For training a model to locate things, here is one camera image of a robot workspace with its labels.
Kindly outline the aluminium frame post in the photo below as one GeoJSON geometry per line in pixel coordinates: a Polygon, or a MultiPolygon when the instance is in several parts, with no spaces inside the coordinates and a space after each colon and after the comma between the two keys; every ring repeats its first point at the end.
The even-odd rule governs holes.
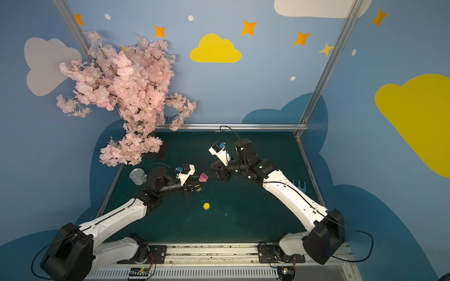
{"type": "Polygon", "coordinates": [[[331,77],[336,63],[338,62],[339,57],[348,41],[348,38],[350,37],[350,34],[359,18],[358,14],[362,9],[363,3],[363,0],[357,0],[354,1],[350,6],[349,13],[345,18],[343,26],[336,38],[334,48],[331,50],[331,54],[328,56],[323,72],[302,115],[300,125],[308,126],[308,122],[312,116],[312,113],[314,112],[314,109],[326,87],[329,78],[331,77]]]}
{"type": "Polygon", "coordinates": [[[71,31],[83,54],[90,61],[92,59],[92,57],[88,54],[90,43],[81,28],[81,24],[78,23],[69,3],[66,0],[53,0],[52,2],[71,31]]]}

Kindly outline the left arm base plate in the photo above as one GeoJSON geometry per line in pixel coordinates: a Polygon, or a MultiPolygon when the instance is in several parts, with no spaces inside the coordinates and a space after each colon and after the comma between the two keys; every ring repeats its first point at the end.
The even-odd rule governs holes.
{"type": "Polygon", "coordinates": [[[166,245],[140,246],[131,259],[118,261],[117,264],[163,264],[167,249],[166,245]]]}

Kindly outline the right electronics board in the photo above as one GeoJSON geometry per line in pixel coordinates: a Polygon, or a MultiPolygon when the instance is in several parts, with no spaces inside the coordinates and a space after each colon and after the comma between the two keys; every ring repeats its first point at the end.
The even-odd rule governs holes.
{"type": "Polygon", "coordinates": [[[295,279],[295,268],[277,267],[276,280],[278,281],[293,281],[295,279]]]}

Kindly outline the pink cherry blossom tree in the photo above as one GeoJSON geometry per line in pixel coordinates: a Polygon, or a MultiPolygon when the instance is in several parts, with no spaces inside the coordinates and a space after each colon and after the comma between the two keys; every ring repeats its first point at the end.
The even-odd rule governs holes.
{"type": "Polygon", "coordinates": [[[169,44],[150,43],[138,36],[134,46],[118,51],[96,31],[86,32],[91,62],[61,63],[60,72],[75,81],[72,97],[58,96],[57,106],[68,116],[85,118],[95,105],[118,111],[125,136],[110,140],[100,151],[107,166],[138,165],[146,153],[159,152],[163,141],[154,135],[160,125],[177,131],[190,117],[196,102],[169,93],[176,57],[168,55],[169,44]]]}

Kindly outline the silver metal can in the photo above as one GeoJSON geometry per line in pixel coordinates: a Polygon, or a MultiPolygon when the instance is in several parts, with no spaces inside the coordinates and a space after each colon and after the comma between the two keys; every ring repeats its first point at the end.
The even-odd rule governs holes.
{"type": "Polygon", "coordinates": [[[142,168],[136,168],[130,172],[129,178],[135,185],[142,186],[146,182],[146,173],[142,168]]]}

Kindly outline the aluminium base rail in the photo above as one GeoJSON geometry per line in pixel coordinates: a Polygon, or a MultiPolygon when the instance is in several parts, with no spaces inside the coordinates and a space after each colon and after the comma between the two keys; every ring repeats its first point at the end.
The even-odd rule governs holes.
{"type": "Polygon", "coordinates": [[[294,281],[360,281],[348,244],[320,265],[305,254],[305,263],[260,263],[259,243],[164,244],[163,264],[112,264],[88,274],[88,281],[127,281],[133,267],[149,267],[146,281],[277,281],[277,267],[295,268],[294,281]]]}

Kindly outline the magenta paint jar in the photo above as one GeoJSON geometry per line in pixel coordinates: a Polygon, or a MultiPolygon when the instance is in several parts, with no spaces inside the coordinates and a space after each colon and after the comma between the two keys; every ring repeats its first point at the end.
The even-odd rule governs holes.
{"type": "Polygon", "coordinates": [[[206,174],[206,173],[202,173],[200,176],[199,176],[199,181],[200,182],[203,182],[203,183],[206,183],[207,181],[208,181],[208,175],[206,174]]]}

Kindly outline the electronics board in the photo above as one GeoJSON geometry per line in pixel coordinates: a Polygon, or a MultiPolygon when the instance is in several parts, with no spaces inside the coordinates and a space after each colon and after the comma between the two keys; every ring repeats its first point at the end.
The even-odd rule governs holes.
{"type": "Polygon", "coordinates": [[[277,267],[276,280],[278,281],[293,281],[295,279],[295,268],[277,267]]]}
{"type": "Polygon", "coordinates": [[[151,275],[151,269],[149,267],[133,267],[129,270],[127,280],[128,281],[145,281],[151,275]]]}

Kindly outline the horizontal aluminium frame bar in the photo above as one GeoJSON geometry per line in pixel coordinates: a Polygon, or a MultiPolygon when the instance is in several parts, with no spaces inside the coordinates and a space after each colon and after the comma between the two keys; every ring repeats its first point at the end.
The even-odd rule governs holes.
{"type": "Polygon", "coordinates": [[[183,124],[178,130],[219,131],[231,128],[235,131],[306,131],[307,124],[183,124]]]}

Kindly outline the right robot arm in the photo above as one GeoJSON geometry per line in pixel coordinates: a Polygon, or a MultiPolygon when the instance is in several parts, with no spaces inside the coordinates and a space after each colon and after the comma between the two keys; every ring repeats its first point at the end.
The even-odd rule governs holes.
{"type": "Polygon", "coordinates": [[[274,254],[281,262],[291,256],[307,254],[320,265],[333,256],[345,240],[344,217],[337,209],[329,211],[301,192],[283,172],[268,159],[260,159],[249,139],[234,144],[237,159],[232,159],[226,143],[217,142],[209,148],[218,160],[211,169],[218,181],[229,181],[242,174],[279,199],[304,226],[302,233],[289,233],[274,243],[274,254]]]}

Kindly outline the right aluminium frame post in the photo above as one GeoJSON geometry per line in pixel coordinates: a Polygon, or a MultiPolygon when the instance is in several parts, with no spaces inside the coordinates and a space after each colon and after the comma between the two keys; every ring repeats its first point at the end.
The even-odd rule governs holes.
{"type": "Polygon", "coordinates": [[[336,38],[334,48],[331,50],[331,54],[328,56],[323,72],[302,115],[300,125],[308,126],[308,122],[312,116],[312,113],[314,112],[314,109],[326,87],[329,78],[331,77],[336,63],[338,62],[339,57],[348,41],[348,38],[350,37],[350,34],[359,18],[358,14],[362,9],[363,3],[363,0],[357,0],[354,1],[350,6],[349,13],[345,18],[343,26],[336,38]]]}

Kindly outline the left electronics board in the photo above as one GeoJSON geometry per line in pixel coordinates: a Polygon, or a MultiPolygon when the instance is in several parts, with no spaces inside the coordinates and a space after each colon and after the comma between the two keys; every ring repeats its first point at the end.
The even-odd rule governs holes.
{"type": "Polygon", "coordinates": [[[129,270],[127,280],[128,281],[145,281],[151,275],[151,269],[149,267],[133,267],[129,270]]]}

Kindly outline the left aluminium frame post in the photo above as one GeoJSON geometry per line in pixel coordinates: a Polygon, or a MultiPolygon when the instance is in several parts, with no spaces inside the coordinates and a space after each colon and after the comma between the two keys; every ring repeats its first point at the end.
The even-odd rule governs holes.
{"type": "Polygon", "coordinates": [[[90,61],[92,59],[92,57],[88,54],[90,43],[81,28],[81,24],[78,23],[69,3],[66,0],[53,0],[52,2],[71,31],[83,54],[90,61]]]}

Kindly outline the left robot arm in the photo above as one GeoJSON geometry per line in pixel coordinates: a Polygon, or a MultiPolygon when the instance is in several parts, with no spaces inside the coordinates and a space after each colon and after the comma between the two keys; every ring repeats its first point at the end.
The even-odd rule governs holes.
{"type": "Polygon", "coordinates": [[[176,176],[165,167],[156,167],[147,175],[139,193],[118,208],[80,225],[63,226],[48,246],[40,267],[54,281],[82,281],[99,268],[119,261],[151,262],[148,242],[131,234],[116,242],[107,242],[113,234],[153,213],[170,193],[188,196],[207,182],[205,173],[195,175],[193,165],[176,169],[176,176]]]}

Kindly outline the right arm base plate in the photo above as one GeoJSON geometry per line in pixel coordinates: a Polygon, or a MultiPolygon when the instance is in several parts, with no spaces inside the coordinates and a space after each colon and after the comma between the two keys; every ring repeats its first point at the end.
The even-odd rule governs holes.
{"type": "Polygon", "coordinates": [[[260,263],[305,263],[304,255],[288,255],[278,245],[259,243],[257,252],[260,263]]]}

